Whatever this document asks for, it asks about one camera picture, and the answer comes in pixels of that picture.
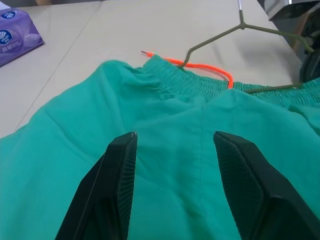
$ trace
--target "purple tissue box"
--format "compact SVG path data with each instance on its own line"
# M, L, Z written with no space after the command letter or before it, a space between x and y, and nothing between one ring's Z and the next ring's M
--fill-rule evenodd
M44 43L28 13L0 10L0 67Z

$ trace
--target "printed logo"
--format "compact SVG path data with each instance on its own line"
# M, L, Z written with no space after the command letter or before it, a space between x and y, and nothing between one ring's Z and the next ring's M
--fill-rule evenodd
M4 19L12 19L15 15L16 13L14 11L7 11L4 14L1 14L1 17Z
M0 30L0 45L6 45L12 39L12 35L7 30Z

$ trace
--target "white table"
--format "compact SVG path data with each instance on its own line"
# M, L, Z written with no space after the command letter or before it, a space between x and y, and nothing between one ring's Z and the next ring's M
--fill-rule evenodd
M257 0L245 0L242 8L248 24L276 29ZM51 98L85 80L104 61L117 59L139 67L149 59L140 50L183 60L189 48L238 24L236 0L104 1L18 127ZM198 49L190 62L223 68L235 81L270 86L297 81L301 64L282 37L249 29Z
M0 67L0 138L17 129L99 5L96 1L21 8L45 45Z

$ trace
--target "orange drawstring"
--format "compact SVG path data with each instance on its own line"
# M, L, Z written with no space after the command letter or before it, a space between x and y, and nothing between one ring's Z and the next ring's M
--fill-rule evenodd
M150 58L153 55L155 55L153 52L147 52L147 51L141 51L141 52L146 54ZM169 63L176 64L176 65L180 65L183 63L183 61L173 59L173 58L164 58L164 59L167 60ZM209 69L214 72L221 73L229 79L228 89L232 89L234 87L234 79L232 78L231 74L223 69L220 69L216 66L210 66L210 65L206 65L206 64L194 64L194 63L187 63L185 66L189 67L189 68Z

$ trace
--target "elastic waistband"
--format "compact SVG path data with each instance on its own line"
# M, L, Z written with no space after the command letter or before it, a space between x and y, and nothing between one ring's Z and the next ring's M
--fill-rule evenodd
M144 64L143 69L156 76L160 80L161 87L172 94L203 96L210 101L221 91L227 91L226 81L199 76L177 68L156 55ZM235 82L233 88L243 91L265 87L268 86ZM264 91L252 95L280 105L313 105L320 102L320 78L304 83L299 89Z

